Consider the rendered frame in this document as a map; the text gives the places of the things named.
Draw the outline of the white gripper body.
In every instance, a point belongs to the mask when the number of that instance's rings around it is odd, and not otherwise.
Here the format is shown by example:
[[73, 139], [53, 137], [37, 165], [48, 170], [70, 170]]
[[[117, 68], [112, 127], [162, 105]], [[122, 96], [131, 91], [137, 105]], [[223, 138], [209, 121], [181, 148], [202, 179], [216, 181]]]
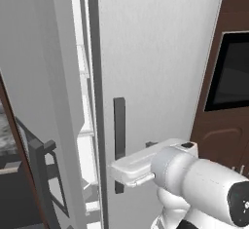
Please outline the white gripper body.
[[131, 186], [136, 181], [151, 174], [152, 160], [164, 147], [178, 145], [183, 142], [183, 139], [171, 138], [129, 156], [122, 157], [109, 166], [110, 175], [119, 183]]

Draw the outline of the white fridge door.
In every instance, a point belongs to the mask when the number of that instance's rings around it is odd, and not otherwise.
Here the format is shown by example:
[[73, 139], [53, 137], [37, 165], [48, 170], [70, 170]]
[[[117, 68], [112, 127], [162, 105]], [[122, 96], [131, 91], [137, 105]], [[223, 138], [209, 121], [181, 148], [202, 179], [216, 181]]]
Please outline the white fridge door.
[[150, 229], [161, 211], [147, 182], [115, 191], [114, 100], [125, 101], [125, 152], [189, 139], [221, 0], [89, 0], [103, 229]]

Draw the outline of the dark counter unit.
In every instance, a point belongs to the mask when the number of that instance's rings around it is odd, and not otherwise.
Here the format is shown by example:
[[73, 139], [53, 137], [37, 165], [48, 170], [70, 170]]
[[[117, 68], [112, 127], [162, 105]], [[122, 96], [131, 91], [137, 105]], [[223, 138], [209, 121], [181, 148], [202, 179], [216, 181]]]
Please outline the dark counter unit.
[[42, 222], [22, 166], [0, 174], [0, 229], [18, 229]]

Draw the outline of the white freezer door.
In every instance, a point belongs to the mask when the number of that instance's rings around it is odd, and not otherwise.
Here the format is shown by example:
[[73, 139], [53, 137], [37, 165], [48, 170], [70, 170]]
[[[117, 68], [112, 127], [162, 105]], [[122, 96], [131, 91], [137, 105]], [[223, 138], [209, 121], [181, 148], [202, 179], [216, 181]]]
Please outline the white freezer door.
[[87, 229], [73, 121], [53, 0], [0, 0], [0, 71], [14, 114], [40, 140], [56, 143], [69, 213], [62, 228]]

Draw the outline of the brown tall cupboard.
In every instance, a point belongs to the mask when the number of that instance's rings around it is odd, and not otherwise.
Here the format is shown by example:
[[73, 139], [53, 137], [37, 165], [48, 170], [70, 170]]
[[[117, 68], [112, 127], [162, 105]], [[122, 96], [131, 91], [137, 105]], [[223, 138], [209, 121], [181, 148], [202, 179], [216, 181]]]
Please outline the brown tall cupboard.
[[249, 31], [249, 0], [222, 0], [196, 109], [191, 140], [201, 158], [249, 177], [249, 106], [204, 110], [223, 32]]

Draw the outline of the black built-in oven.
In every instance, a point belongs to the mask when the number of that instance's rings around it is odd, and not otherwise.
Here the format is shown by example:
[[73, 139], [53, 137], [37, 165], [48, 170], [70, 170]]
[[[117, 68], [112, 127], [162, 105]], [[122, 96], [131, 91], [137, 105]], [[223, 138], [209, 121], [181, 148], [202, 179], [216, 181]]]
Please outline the black built-in oven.
[[204, 110], [249, 106], [249, 31], [223, 32]]

